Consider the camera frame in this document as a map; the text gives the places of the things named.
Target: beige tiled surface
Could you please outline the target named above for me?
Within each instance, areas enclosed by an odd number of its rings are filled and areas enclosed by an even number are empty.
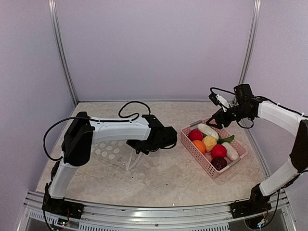
[[[124,103],[80,103],[73,115],[87,111],[90,116],[117,118]],[[248,198],[250,190],[264,177],[259,162],[242,128],[232,123],[227,131],[245,145],[249,154],[223,175],[212,180],[180,142],[180,128],[210,117],[219,108],[212,103],[149,102],[152,114],[178,132],[178,144],[171,150],[144,155],[131,170],[103,163],[94,156],[73,177],[66,198],[88,202],[131,206],[206,205]],[[142,105],[130,105],[123,113],[147,113]],[[52,153],[61,151],[61,138]],[[53,162],[49,161],[38,183],[44,192],[50,181]]]

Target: white wall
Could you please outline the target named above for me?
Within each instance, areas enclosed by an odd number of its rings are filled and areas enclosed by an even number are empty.
[[[232,89],[253,7],[253,0],[57,1],[79,99],[208,100],[211,86]]]
[[[247,83],[255,95],[308,114],[308,2],[263,0]],[[271,172],[288,158],[294,138],[256,119],[252,129]],[[300,231],[308,227],[308,174],[287,190]]]
[[[46,0],[0,7],[0,229],[13,230],[47,162],[46,129],[73,110]],[[48,137],[52,149],[61,128]]]

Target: white robotic arm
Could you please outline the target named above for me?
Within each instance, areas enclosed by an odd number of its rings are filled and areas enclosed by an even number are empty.
[[[43,211],[80,219],[83,205],[64,200],[65,191],[80,166],[90,159],[91,145],[104,141],[127,140],[139,154],[149,154],[158,149],[176,145],[177,132],[164,127],[154,115],[142,115],[137,119],[103,119],[89,117],[80,112],[64,135],[62,158],[51,171],[51,182],[46,184]]]
[[[208,125],[222,129],[223,126],[229,126],[232,121],[239,122],[243,118],[248,118],[253,122],[255,117],[258,117],[296,137],[293,150],[285,164],[252,189],[250,200],[231,204],[232,215],[238,218],[270,209],[268,203],[270,196],[280,188],[292,184],[308,167],[308,118],[274,102],[268,103],[267,101],[272,101],[265,97],[255,97],[248,84],[236,86],[234,92],[237,103],[227,108],[225,102],[220,101],[217,94],[212,91],[209,98],[215,105],[220,105],[221,109],[207,121]]]
[[[151,129],[149,122],[143,118],[131,122],[122,122],[123,119],[103,119],[91,117],[97,121],[115,121],[115,122],[95,122],[90,121],[90,126],[93,130],[92,143],[97,144],[104,141],[120,141],[120,140],[147,140]],[[84,155],[89,153],[89,149],[82,151]],[[60,161],[56,174],[52,179],[52,184],[49,187],[51,198],[62,199],[65,196],[66,189],[73,178],[79,166],[74,166],[64,161],[64,151],[61,152],[63,157]]]
[[[297,136],[300,121],[307,119],[277,105],[266,102],[259,104],[258,117],[283,128],[294,137]],[[260,184],[260,190],[264,196],[270,196],[298,174],[298,169],[293,166],[292,160],[289,157],[283,166]]]

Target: pink basket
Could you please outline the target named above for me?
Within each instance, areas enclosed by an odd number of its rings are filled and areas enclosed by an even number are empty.
[[[212,164],[212,156],[211,153],[205,153],[204,155],[196,148],[196,146],[191,142],[191,140],[188,138],[188,134],[191,132],[191,130],[194,130],[197,128],[197,125],[200,123],[204,123],[209,118],[205,120],[199,120],[197,122],[194,122],[184,128],[181,129],[181,143],[187,148],[187,150],[193,155],[193,157],[198,161],[198,163],[201,165],[201,167],[208,173],[208,175],[215,179],[218,176],[220,176],[224,171],[229,169],[231,166],[239,162],[244,156],[248,154],[248,151],[236,140],[234,139],[231,142],[231,146],[238,152],[239,158],[237,158],[234,161],[231,161],[229,158],[225,157],[225,160],[227,161],[228,165],[224,167],[222,170],[218,171]],[[213,128],[222,139],[230,137],[231,135],[225,130],[225,129],[216,129]]]

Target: white eggplant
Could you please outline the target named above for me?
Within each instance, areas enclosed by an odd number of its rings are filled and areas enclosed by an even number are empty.
[[[203,134],[207,136],[212,136],[218,141],[219,139],[218,133],[214,129],[212,129],[210,126],[206,124],[198,124],[197,127],[198,127],[198,130],[201,131]]]
[[[231,160],[234,161],[237,158],[239,158],[239,154],[237,153],[237,151],[235,150],[235,148],[233,148],[231,146],[231,144],[229,144],[228,142],[224,142],[222,143],[222,146],[224,146],[227,149],[227,157]]]

